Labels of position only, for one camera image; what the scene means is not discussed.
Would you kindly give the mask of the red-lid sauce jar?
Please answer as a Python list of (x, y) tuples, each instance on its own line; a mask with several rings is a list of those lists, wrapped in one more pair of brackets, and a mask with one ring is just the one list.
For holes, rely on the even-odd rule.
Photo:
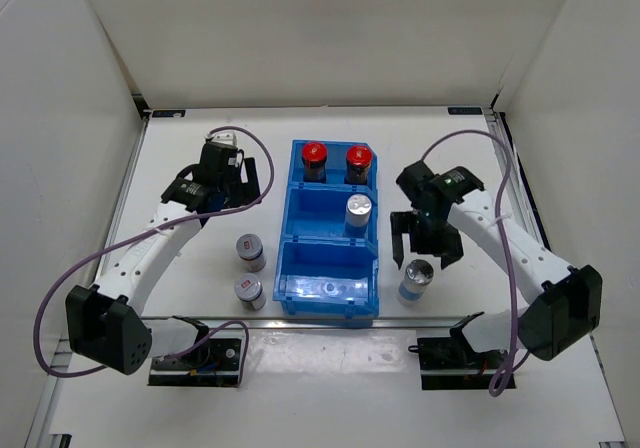
[(366, 185), (373, 162), (373, 153), (365, 145), (353, 145), (346, 153), (345, 182), (353, 185)]
[(302, 147), (301, 160), (304, 167), (305, 182), (325, 183), (328, 150), (319, 141), (310, 141)]

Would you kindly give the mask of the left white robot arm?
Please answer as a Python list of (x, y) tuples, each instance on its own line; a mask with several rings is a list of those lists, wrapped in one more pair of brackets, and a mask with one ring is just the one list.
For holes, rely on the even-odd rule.
[(197, 163), (183, 168), (163, 192), (146, 237), (90, 287), (74, 287), (65, 299), (71, 350), (125, 375), (148, 358), (175, 355), (188, 368), (206, 363), (208, 327), (173, 316), (158, 325), (141, 318), (157, 282), (181, 249), (206, 224), (206, 214), (236, 210), (260, 195), (254, 159), (229, 132), (203, 145)]

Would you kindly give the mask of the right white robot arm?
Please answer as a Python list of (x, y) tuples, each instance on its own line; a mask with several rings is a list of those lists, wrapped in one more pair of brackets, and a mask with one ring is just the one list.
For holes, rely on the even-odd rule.
[(449, 355), (470, 368), (486, 352), (508, 349), (510, 339), (534, 357), (550, 361), (593, 331), (600, 322), (603, 279), (554, 255), (517, 223), (500, 215), (483, 183), (468, 169), (433, 173), (424, 162), (403, 169), (397, 185), (411, 204), (390, 216), (393, 260), (404, 261), (404, 235), (410, 251), (439, 259), (442, 267), (459, 261), (469, 237), (506, 274), (527, 306), (510, 313), (469, 315), (455, 325)]

